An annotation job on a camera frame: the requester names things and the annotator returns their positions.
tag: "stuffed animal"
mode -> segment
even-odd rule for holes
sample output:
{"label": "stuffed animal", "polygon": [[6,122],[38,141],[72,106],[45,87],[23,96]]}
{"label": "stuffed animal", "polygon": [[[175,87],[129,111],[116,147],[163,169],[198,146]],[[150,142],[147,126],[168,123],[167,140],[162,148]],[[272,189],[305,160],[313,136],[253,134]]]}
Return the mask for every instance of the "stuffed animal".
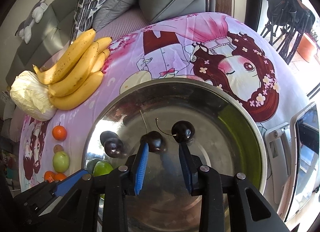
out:
{"label": "stuffed animal", "polygon": [[29,16],[26,20],[22,21],[15,33],[24,39],[25,43],[28,44],[31,39],[31,28],[35,23],[39,23],[42,19],[43,13],[47,9],[48,5],[44,3],[45,0],[40,0],[36,5],[33,6]]}

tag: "pink bow tie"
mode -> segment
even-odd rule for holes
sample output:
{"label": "pink bow tie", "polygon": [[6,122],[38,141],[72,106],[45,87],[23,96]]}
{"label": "pink bow tie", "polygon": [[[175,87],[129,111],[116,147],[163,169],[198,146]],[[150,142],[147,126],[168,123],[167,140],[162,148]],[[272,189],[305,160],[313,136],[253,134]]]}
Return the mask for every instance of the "pink bow tie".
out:
{"label": "pink bow tie", "polygon": [[170,68],[168,71],[160,72],[161,77],[164,77],[168,73],[174,73],[174,68]]}

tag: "metal screw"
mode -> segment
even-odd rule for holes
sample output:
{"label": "metal screw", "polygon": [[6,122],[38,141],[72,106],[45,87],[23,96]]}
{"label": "metal screw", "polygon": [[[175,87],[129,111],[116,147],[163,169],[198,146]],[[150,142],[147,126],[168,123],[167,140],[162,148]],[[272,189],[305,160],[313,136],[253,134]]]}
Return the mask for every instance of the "metal screw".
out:
{"label": "metal screw", "polygon": [[82,179],[83,179],[83,180],[89,180],[89,179],[91,179],[91,174],[89,174],[89,173],[84,174],[84,175],[82,176]]}
{"label": "metal screw", "polygon": [[121,166],[119,166],[119,171],[127,171],[128,170],[128,166],[126,166],[126,165],[121,165]]}
{"label": "metal screw", "polygon": [[245,179],[245,174],[242,172],[237,173],[237,178],[238,179]]}
{"label": "metal screw", "polygon": [[209,171],[209,167],[207,165],[202,165],[200,167],[200,170],[206,172],[206,171]]}

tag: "cartoon eye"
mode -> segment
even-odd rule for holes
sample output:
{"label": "cartoon eye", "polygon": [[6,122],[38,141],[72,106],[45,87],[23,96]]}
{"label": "cartoon eye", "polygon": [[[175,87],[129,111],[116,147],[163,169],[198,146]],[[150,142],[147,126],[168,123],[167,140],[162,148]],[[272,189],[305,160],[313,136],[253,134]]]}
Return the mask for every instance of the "cartoon eye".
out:
{"label": "cartoon eye", "polygon": [[252,72],[255,69],[254,66],[248,62],[244,63],[243,66],[244,66],[244,69],[249,72]]}

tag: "yellow banana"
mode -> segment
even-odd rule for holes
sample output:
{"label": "yellow banana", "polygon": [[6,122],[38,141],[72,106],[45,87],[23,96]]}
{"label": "yellow banana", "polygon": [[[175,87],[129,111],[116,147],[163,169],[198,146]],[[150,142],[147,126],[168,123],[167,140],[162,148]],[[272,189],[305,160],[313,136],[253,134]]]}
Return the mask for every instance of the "yellow banana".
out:
{"label": "yellow banana", "polygon": [[110,45],[110,43],[112,42],[112,38],[110,37],[101,38],[101,39],[97,39],[95,42],[99,44],[98,53],[100,54],[103,50],[105,50]]}
{"label": "yellow banana", "polygon": [[83,53],[91,45],[96,32],[94,29],[83,32],[65,51],[58,62],[47,71],[40,72],[37,66],[33,66],[39,81],[49,85],[60,81],[78,62]]}
{"label": "yellow banana", "polygon": [[62,97],[76,91],[87,79],[95,65],[98,57],[98,48],[98,43],[93,42],[65,79],[49,85],[49,93],[56,97]]}
{"label": "yellow banana", "polygon": [[100,71],[101,68],[103,67],[103,64],[105,62],[105,60],[108,58],[108,56],[110,55],[110,50],[109,49],[105,49],[103,50],[100,55],[98,55],[98,59],[95,63],[95,65],[93,66],[91,73]]}
{"label": "yellow banana", "polygon": [[90,75],[81,87],[79,87],[74,93],[64,96],[55,97],[48,94],[49,101],[56,108],[60,110],[71,110],[84,101],[86,101],[100,86],[103,79],[103,73],[98,71]]}

